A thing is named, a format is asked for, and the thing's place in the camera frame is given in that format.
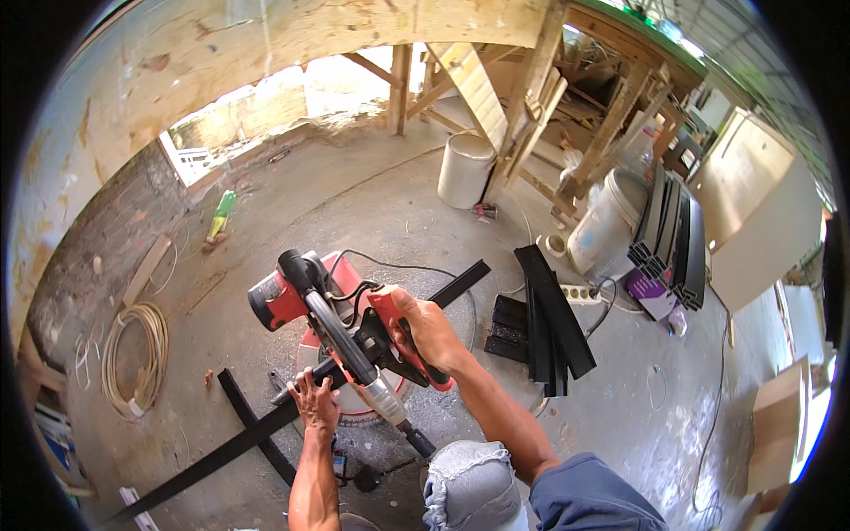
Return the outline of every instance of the brick wall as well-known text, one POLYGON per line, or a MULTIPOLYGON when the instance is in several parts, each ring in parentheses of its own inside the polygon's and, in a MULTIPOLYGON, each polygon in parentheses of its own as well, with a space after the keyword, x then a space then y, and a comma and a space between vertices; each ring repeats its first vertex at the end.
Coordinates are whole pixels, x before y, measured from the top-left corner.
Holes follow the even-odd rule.
POLYGON ((112 176, 68 229, 39 282, 27 321, 42 354, 70 369, 73 343, 88 333, 94 315, 108 313, 109 330, 136 268, 187 206, 186 188, 156 141, 112 176), (102 258, 100 275, 95 256, 102 258))

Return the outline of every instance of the knee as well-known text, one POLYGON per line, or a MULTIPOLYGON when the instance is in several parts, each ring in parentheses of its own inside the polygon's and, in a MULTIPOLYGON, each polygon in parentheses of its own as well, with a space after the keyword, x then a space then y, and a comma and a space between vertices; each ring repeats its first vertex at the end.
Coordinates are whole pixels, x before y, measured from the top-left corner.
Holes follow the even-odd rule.
POLYGON ((498 528, 522 509, 510 455, 498 442, 457 441, 440 450, 423 496, 431 529, 498 528))

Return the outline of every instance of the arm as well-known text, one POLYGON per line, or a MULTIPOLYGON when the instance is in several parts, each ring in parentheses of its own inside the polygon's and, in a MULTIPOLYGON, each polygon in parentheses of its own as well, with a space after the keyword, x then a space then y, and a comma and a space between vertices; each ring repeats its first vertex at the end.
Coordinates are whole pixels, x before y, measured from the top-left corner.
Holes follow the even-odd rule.
MULTIPOLYGON (((419 301, 401 289, 393 291, 393 302, 410 323, 419 353, 455 379, 463 402, 487 440, 500 441, 511 453, 519 479, 531 484, 541 472, 559 464, 537 419, 511 398, 461 344, 436 304, 419 301)), ((396 342, 405 341, 397 326, 393 335, 396 342)))
POLYGON ((338 391, 331 393, 331 378, 317 387, 310 367, 298 373, 297 381, 300 392, 291 381, 286 384, 304 421, 304 446, 289 494, 289 526, 293 531, 336 531, 339 498, 331 438, 339 420, 339 406, 332 400, 338 391))

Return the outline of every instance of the power strip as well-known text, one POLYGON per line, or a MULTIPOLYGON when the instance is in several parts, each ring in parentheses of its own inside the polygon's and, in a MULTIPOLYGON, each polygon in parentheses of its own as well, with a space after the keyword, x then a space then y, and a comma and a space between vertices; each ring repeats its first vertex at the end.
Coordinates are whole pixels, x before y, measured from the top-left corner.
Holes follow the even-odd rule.
POLYGON ((599 304, 602 297, 599 296, 598 292, 596 296, 591 297, 590 290, 591 288, 586 285, 561 285, 561 292, 570 304, 599 304))

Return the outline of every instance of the hand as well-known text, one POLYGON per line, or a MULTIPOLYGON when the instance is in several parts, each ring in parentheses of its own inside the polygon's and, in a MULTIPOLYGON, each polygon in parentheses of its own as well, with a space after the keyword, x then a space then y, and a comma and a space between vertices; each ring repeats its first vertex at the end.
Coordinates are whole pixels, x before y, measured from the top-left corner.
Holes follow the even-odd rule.
POLYGON ((331 391, 332 379, 326 376, 321 387, 318 387, 313 379, 313 368, 306 367, 303 372, 298 373, 296 380, 300 391, 291 381, 286 383, 286 389, 295 399, 305 429, 316 430, 330 438, 339 421, 339 391, 331 391))
MULTIPOLYGON (((395 307, 410 324, 413 342, 425 361, 449 376, 454 376, 464 363, 475 361, 435 302, 415 299, 401 288, 393 290, 392 298, 395 307)), ((399 324, 391 319, 389 325, 393 341, 409 347, 399 324)))

